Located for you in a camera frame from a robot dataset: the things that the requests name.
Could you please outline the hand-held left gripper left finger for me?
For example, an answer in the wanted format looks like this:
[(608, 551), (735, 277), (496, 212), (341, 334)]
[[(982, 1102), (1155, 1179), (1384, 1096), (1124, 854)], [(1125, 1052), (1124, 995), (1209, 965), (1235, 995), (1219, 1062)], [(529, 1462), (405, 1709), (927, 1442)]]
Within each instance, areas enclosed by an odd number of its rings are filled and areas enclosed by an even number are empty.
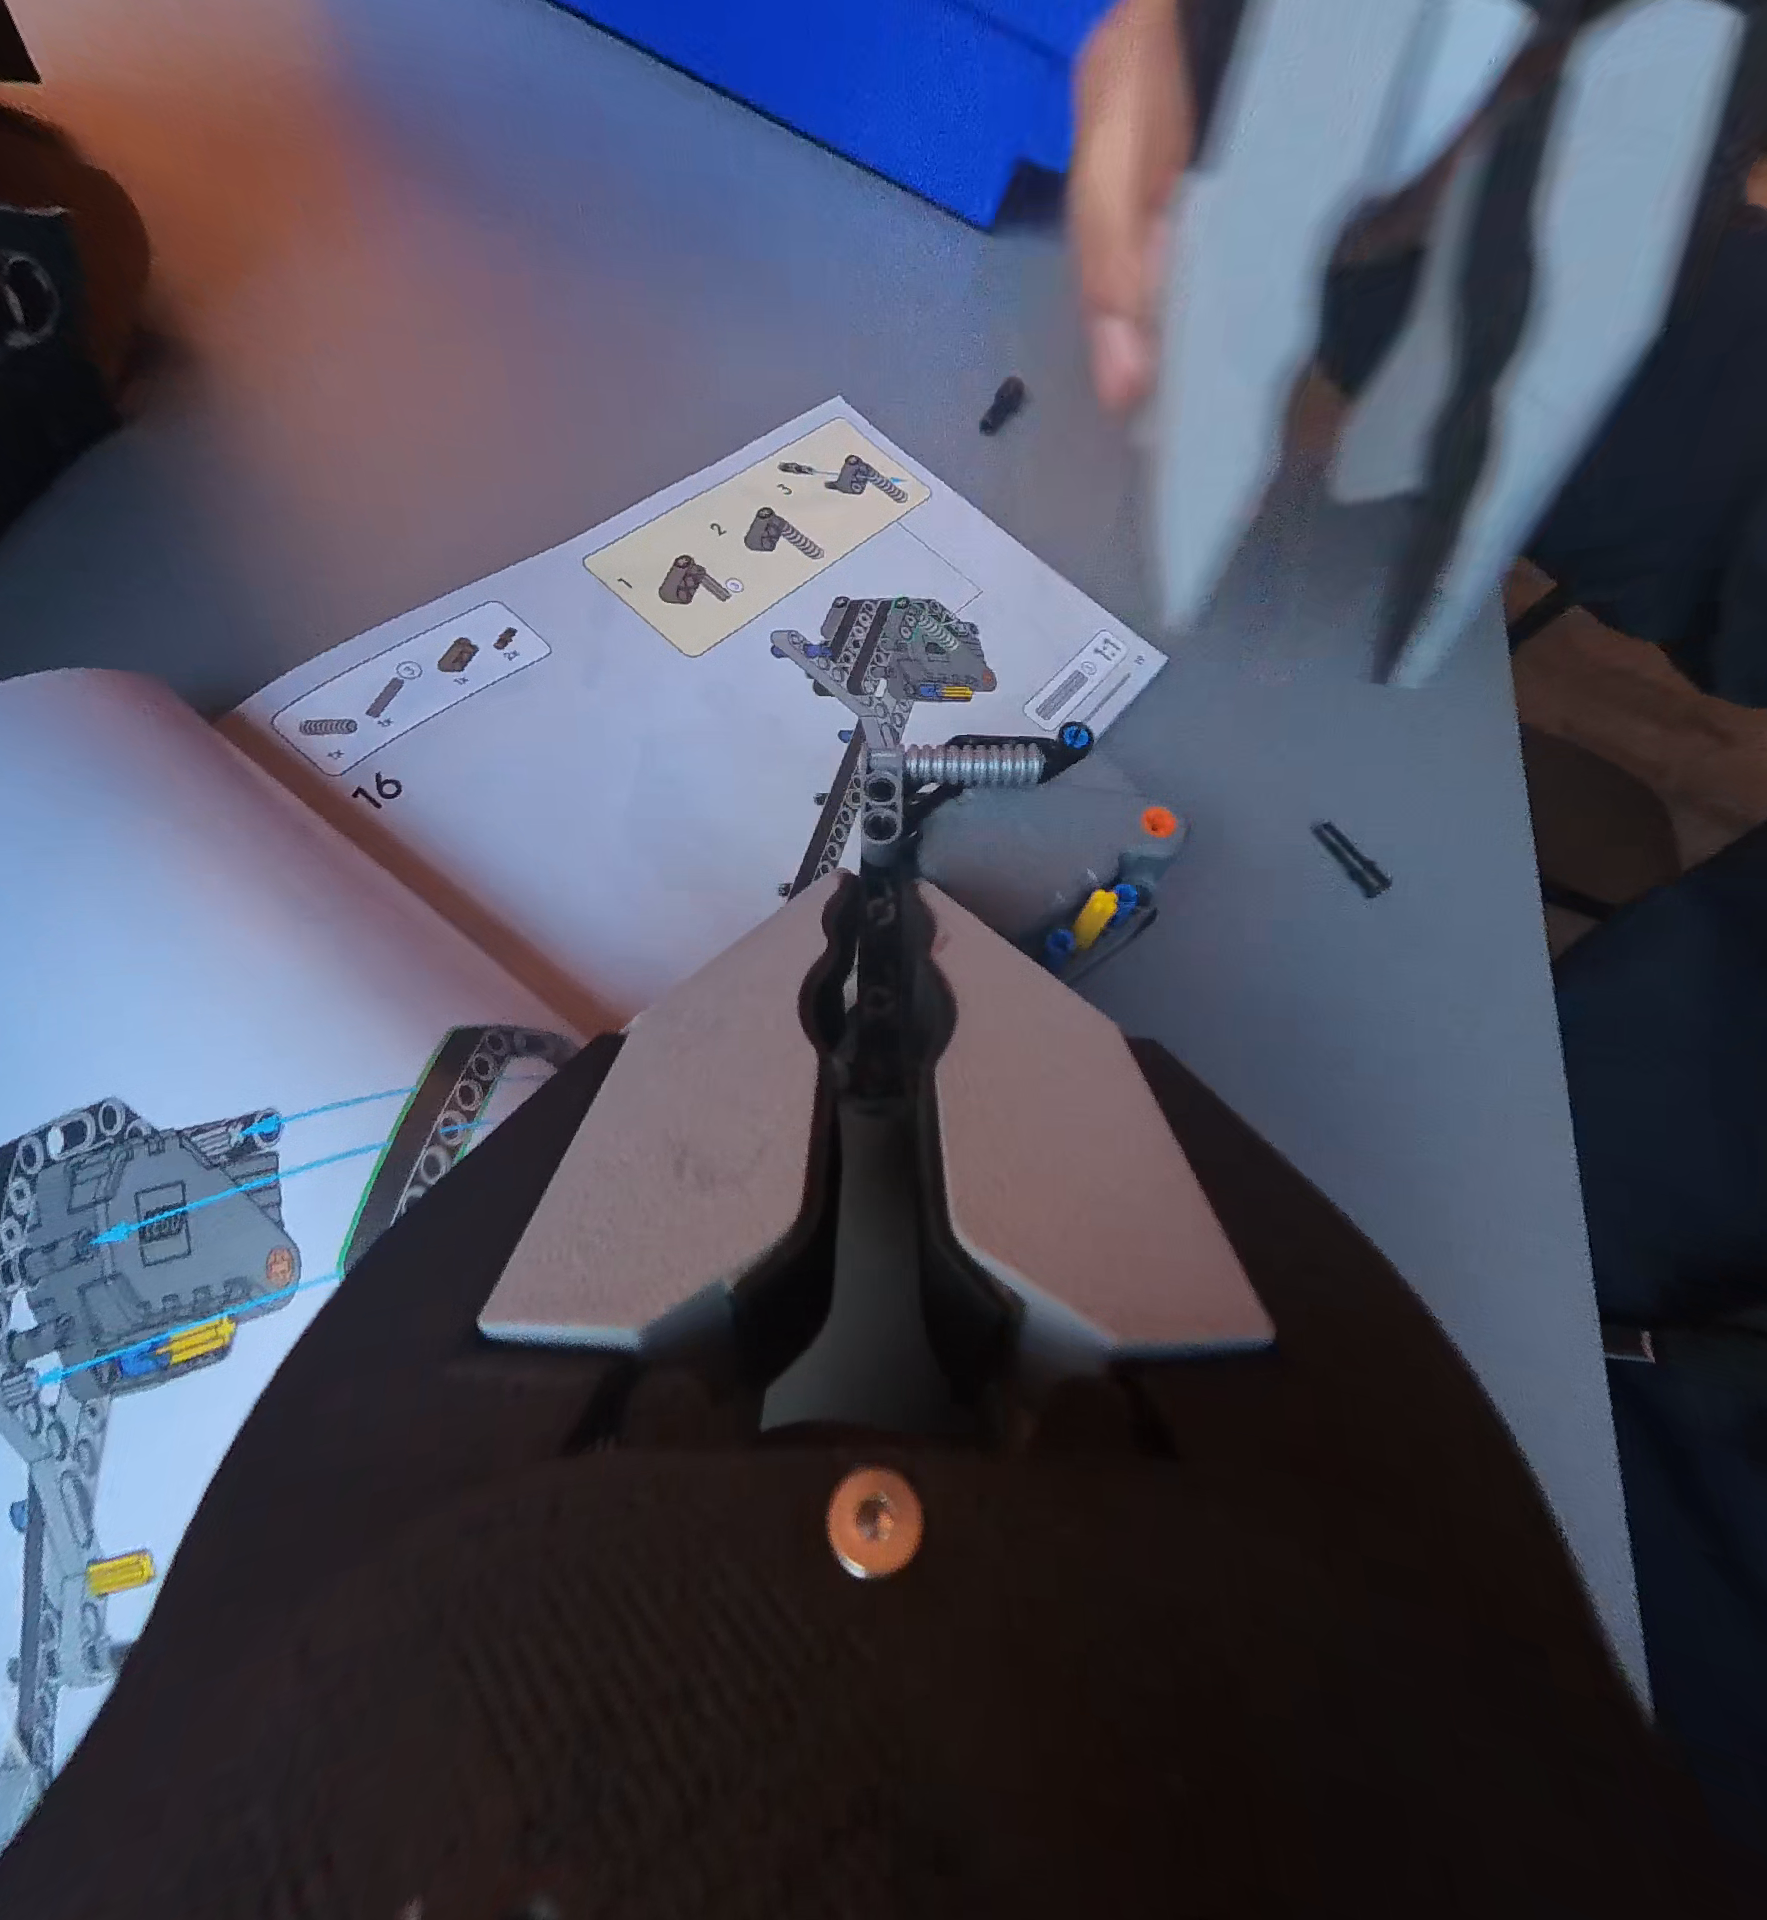
[(821, 1091), (803, 989), (850, 889), (811, 883), (629, 1023), (479, 1315), (486, 1339), (640, 1353), (776, 1253)]

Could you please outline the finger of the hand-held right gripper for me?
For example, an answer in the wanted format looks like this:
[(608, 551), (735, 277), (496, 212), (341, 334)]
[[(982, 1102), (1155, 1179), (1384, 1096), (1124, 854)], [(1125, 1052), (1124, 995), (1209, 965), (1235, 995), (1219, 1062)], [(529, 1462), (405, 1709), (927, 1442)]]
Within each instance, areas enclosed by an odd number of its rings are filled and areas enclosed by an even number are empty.
[(1470, 136), (1374, 370), (1374, 495), (1412, 506), (1379, 684), (1442, 668), (1652, 346), (1744, 35), (1730, 4), (1609, 4)]
[(1199, 144), (1173, 200), (1151, 405), (1159, 616), (1209, 605), (1278, 469), (1351, 223), (1421, 179), (1535, 35), (1509, 3), (1189, 4)]

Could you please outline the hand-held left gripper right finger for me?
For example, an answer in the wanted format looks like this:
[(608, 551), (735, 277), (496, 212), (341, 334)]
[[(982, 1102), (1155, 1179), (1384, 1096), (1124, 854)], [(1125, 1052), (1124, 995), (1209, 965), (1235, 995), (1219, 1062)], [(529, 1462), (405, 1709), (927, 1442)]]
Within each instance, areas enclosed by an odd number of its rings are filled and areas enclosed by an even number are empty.
[(920, 881), (952, 1007), (947, 1221), (1019, 1348), (1269, 1348), (1274, 1325), (1122, 1030)]

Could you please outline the grey lego assembly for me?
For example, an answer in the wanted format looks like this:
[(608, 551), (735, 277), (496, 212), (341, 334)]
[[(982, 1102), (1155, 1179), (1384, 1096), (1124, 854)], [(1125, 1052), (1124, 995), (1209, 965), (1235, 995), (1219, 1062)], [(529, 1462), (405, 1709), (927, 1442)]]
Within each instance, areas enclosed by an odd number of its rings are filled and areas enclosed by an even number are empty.
[(922, 879), (1068, 987), (1159, 919), (1191, 819), (1114, 767), (1088, 722), (907, 744), (861, 719), (784, 901), (834, 871)]

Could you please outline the lego instruction booklet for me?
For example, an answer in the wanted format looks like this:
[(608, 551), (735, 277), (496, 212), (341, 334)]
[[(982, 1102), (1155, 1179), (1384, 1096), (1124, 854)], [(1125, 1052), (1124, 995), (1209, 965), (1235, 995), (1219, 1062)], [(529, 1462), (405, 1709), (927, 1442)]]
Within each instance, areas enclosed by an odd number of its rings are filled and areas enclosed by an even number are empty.
[(907, 746), (1166, 655), (828, 401), (291, 670), (0, 683), (0, 1852), (328, 1297), (580, 1046), (854, 866)]

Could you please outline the person's right hand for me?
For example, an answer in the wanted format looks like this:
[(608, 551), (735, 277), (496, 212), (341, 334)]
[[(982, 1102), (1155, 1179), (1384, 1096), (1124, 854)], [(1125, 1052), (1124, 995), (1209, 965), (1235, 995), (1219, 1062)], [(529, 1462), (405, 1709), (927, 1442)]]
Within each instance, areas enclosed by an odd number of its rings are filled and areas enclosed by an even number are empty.
[(1194, 136), (1181, 4), (1109, 6), (1072, 63), (1065, 223), (1091, 386), (1117, 416), (1155, 384), (1166, 212)]

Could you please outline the black office chair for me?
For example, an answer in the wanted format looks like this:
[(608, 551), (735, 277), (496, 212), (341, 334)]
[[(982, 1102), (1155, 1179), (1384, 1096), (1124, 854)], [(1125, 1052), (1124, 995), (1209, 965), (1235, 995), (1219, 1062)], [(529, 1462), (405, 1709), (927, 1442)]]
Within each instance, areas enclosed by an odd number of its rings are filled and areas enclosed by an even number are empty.
[(1733, 213), (1523, 558), (1697, 691), (1767, 710), (1767, 210)]

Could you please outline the blue plastic bin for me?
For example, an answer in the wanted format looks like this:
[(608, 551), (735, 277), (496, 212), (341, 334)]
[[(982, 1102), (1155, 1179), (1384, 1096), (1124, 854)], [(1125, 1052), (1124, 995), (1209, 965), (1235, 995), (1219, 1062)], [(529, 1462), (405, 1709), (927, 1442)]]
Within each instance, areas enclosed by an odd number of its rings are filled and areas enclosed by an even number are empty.
[(964, 224), (1063, 178), (1104, 3), (565, 3), (588, 25)]

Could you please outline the person's lap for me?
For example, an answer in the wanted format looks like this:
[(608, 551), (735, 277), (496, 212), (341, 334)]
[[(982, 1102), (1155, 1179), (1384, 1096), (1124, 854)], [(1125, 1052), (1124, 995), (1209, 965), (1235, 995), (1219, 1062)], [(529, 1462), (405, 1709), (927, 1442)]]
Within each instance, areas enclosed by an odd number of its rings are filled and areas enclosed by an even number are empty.
[(1552, 978), (1657, 1719), (1767, 1870), (1767, 820)]

